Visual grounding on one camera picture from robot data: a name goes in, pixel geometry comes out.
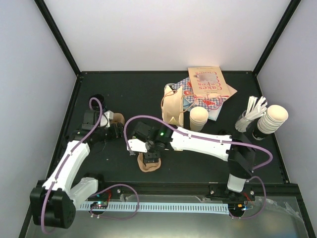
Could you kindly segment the brown pulp cup carrier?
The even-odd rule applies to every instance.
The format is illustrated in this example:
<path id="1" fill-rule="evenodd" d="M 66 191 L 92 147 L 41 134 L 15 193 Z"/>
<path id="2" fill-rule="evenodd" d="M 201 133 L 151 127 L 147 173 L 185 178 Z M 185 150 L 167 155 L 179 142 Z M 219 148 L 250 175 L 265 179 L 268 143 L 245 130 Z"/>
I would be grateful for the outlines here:
<path id="1" fill-rule="evenodd" d="M 147 163 L 147 164 L 143 163 L 143 158 L 144 158 L 143 153 L 139 153 L 138 157 L 137 157 L 137 163 L 138 163 L 139 168 L 142 172 L 144 172 L 144 173 L 154 172 L 161 167 L 161 159 L 160 158 L 158 159 L 158 162 Z"/>

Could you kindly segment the kraft paper bag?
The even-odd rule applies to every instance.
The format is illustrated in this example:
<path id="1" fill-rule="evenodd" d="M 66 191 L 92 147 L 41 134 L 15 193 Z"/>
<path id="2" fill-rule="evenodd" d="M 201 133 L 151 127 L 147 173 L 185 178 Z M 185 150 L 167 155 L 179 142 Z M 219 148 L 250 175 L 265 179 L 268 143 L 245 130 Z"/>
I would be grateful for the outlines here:
<path id="1" fill-rule="evenodd" d="M 172 89 L 169 85 L 165 87 L 161 111 L 164 122 L 180 127 L 184 126 L 182 86 L 177 90 Z"/>

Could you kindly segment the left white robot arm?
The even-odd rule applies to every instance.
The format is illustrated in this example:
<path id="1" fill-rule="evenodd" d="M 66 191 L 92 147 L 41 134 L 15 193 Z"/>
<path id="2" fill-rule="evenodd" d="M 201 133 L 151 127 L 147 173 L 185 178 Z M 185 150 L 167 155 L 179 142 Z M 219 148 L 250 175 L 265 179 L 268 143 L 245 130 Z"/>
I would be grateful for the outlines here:
<path id="1" fill-rule="evenodd" d="M 76 185 L 73 181 L 92 148 L 121 138 L 124 124 L 124 116 L 120 113 L 85 111 L 81 126 L 67 139 L 64 155 L 54 172 L 30 193 L 35 225 L 67 229 L 74 221 L 77 208 L 85 200 L 91 195 L 95 198 L 105 195 L 102 175 L 86 174 Z"/>

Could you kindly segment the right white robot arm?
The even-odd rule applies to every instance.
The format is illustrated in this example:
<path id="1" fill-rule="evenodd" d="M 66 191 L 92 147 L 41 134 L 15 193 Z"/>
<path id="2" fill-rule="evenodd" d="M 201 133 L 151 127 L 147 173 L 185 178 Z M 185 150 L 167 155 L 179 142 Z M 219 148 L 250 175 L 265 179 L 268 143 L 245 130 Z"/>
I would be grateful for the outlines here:
<path id="1" fill-rule="evenodd" d="M 243 194 L 245 182 L 252 177 L 256 153 L 251 145 L 231 135 L 205 134 L 164 124 L 154 127 L 141 121 L 135 126 L 132 138 L 127 140 L 127 150 L 149 154 L 156 162 L 163 150 L 193 151 L 221 159 L 229 169 L 225 194 L 231 200 Z"/>

